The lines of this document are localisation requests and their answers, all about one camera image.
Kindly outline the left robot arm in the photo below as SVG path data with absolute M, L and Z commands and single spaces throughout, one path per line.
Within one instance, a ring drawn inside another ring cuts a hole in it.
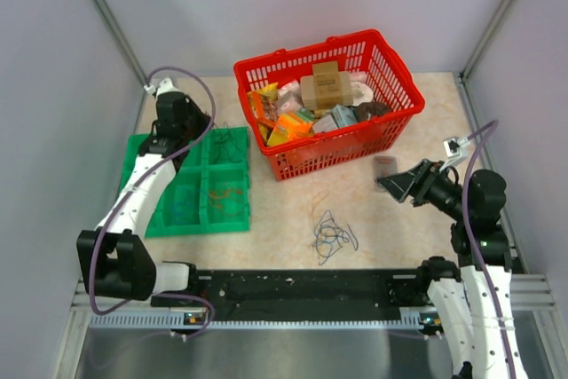
M 193 145 L 212 128 L 209 115 L 170 79 L 147 85 L 157 117 L 139 147 L 133 171 L 106 216 L 83 230 L 76 249 L 90 302 L 97 297 L 145 301 L 170 292 L 181 304 L 195 303 L 200 282 L 193 265 L 153 260 L 144 243 L 163 193 L 181 170 Z

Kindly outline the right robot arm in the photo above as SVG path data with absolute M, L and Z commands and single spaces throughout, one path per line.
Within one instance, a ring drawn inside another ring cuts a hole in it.
M 526 378 L 511 307 L 513 262 L 500 224 L 504 178 L 476 170 L 463 182 L 455 168 L 422 160 L 414 168 L 375 182 L 396 201 L 431 205 L 448 215 L 458 257 L 422 261 L 413 280 L 391 284 L 402 304 L 431 304 L 441 321 L 455 378 Z

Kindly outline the grey packaged sponge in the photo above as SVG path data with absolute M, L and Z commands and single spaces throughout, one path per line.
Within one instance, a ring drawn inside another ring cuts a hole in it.
M 373 159 L 373 173 L 375 190 L 384 193 L 384 188 L 378 183 L 379 178 L 384 178 L 398 172 L 398 161 L 394 156 L 377 155 Z

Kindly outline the dark brown round pastry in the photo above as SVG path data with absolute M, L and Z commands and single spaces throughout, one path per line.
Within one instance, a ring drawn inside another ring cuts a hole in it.
M 382 117 L 391 112 L 391 108 L 379 101 L 363 102 L 355 107 L 354 114 L 359 122 L 373 117 Z

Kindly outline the green compartment tray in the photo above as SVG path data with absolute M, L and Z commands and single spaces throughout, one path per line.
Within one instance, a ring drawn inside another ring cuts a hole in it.
M 249 188 L 248 129 L 211 130 L 189 151 L 162 194 L 146 237 L 245 232 L 250 229 Z

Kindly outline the yellow snack bag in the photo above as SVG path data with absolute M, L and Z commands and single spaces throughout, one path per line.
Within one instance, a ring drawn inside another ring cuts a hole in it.
M 263 126 L 273 129 L 279 118 L 276 106 L 278 84 L 269 83 L 260 90 L 249 91 L 247 96 L 256 120 Z

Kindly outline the teal small box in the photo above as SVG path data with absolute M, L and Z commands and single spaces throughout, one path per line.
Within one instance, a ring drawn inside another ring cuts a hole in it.
M 359 121 L 350 107 L 336 105 L 332 109 L 332 116 L 339 129 L 358 124 Z

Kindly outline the white tape roll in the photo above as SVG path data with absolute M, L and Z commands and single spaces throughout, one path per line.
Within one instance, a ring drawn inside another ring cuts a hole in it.
M 351 82 L 351 95 L 354 107 L 374 100 L 373 90 L 362 82 Z

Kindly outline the orange snack box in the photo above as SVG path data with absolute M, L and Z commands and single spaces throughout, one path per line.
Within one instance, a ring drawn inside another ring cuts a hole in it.
M 313 121 L 306 120 L 295 113 L 282 114 L 276 122 L 266 145 L 273 147 L 288 142 L 308 138 L 311 135 Z

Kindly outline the brown cardboard box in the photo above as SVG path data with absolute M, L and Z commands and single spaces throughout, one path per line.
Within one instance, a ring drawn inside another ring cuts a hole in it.
M 340 71 L 337 61 L 314 64 L 312 74 L 300 80 L 301 98 L 309 110 L 328 110 L 352 104 L 348 71 Z

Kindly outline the red plastic shopping basket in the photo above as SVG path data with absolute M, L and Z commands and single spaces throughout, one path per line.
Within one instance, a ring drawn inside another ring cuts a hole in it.
M 376 29 L 243 59 L 234 64 L 233 72 L 243 114 L 278 181 L 390 148 L 425 107 L 405 63 Z M 271 118 L 267 105 L 255 97 L 270 83 L 297 82 L 304 107 L 318 117 L 339 107 L 351 113 L 359 92 L 352 89 L 350 75 L 358 72 L 364 74 L 364 85 L 372 92 L 370 106 L 387 107 L 387 112 L 370 113 L 333 130 L 313 130 L 305 137 Z

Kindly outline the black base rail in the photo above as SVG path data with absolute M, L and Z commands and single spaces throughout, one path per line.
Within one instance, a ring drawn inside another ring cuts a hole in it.
M 217 321 L 398 320 L 430 304 L 414 269 L 200 270 L 189 293 Z

